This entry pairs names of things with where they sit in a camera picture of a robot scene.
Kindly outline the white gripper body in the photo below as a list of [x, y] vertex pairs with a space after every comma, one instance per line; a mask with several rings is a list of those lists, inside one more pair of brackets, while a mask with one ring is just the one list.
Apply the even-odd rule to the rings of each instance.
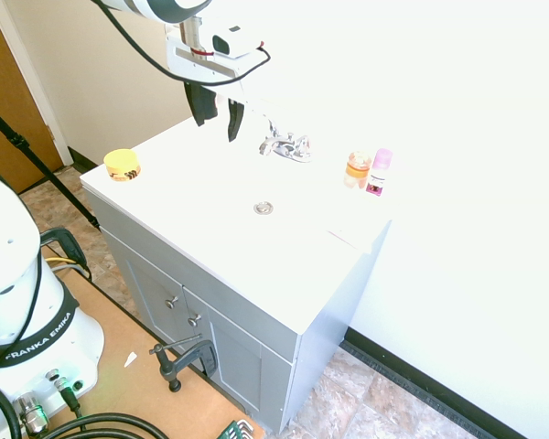
[[242, 75], [267, 61], [266, 54], [253, 49], [233, 59], [219, 52], [194, 53], [181, 38], [179, 30], [167, 28], [168, 69], [186, 80], [208, 83], [207, 88], [230, 99], [245, 99]]

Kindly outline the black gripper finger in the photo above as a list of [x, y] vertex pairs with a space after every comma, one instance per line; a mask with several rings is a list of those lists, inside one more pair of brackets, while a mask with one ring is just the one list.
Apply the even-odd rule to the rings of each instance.
[[245, 105], [233, 99], [228, 99], [228, 109], [229, 109], [229, 123], [228, 123], [228, 131], [227, 131], [228, 140], [230, 142], [233, 142], [236, 139], [242, 125]]
[[198, 84], [185, 82], [184, 89], [188, 105], [197, 126], [218, 115], [216, 93]]

